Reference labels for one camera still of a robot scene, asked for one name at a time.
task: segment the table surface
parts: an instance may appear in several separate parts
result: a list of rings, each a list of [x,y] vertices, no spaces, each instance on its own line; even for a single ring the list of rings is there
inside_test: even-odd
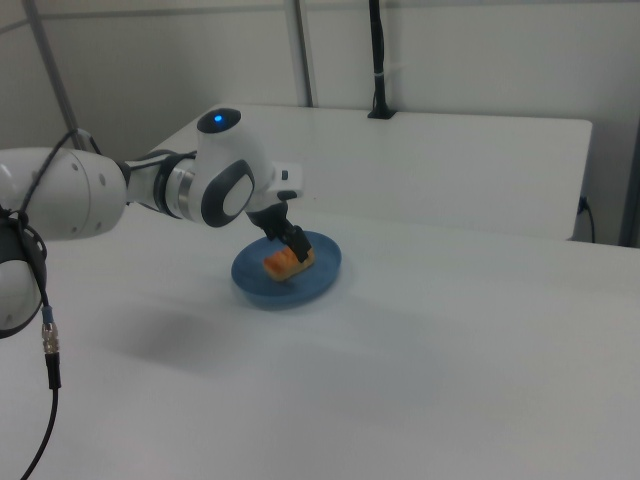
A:
[[[51,243],[58,423],[33,479],[636,479],[640,253],[292,208],[334,286],[262,310],[233,285],[261,232],[140,206]],[[50,393],[39,322],[0,348],[0,470]]]

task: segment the blue plate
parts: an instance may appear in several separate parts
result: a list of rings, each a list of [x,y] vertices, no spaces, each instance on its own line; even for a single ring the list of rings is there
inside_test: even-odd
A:
[[[238,254],[231,267],[231,277],[249,300],[262,305],[294,305],[312,300],[329,288],[340,270],[340,247],[320,233],[305,231],[305,234],[316,261],[284,282],[272,280],[262,266],[262,260],[284,248],[278,240],[262,238]]]

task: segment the orange food piece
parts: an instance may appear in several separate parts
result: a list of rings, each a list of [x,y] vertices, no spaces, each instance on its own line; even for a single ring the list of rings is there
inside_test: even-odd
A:
[[[282,282],[287,278],[291,278],[297,273],[309,268],[316,257],[313,248],[308,252],[309,257],[302,263],[298,261],[298,257],[289,247],[277,251],[270,257],[262,261],[267,274],[276,282]]]

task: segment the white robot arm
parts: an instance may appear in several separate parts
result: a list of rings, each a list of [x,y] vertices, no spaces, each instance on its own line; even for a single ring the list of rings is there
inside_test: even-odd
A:
[[[0,206],[20,208],[48,153],[44,148],[0,151]],[[246,211],[270,239],[279,238],[302,262],[310,244],[302,229],[286,219],[286,202],[301,194],[300,166],[267,160],[240,112],[218,109],[198,122],[197,154],[159,151],[116,163],[89,152],[60,150],[26,214],[43,239],[67,240],[109,231],[131,202],[211,227],[227,225]],[[23,328],[40,303],[24,246],[11,233],[10,222],[6,215],[0,218],[0,338]],[[38,248],[37,239],[33,243],[30,248]]]

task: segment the cable connector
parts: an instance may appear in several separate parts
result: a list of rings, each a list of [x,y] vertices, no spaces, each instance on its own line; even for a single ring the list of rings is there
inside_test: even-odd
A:
[[[42,307],[42,345],[44,358],[47,363],[49,388],[57,390],[62,387],[60,380],[60,342],[58,341],[58,327],[53,321],[53,311],[50,306]]]
[[[60,351],[56,322],[42,324],[42,345],[44,346],[45,355],[58,353]]]

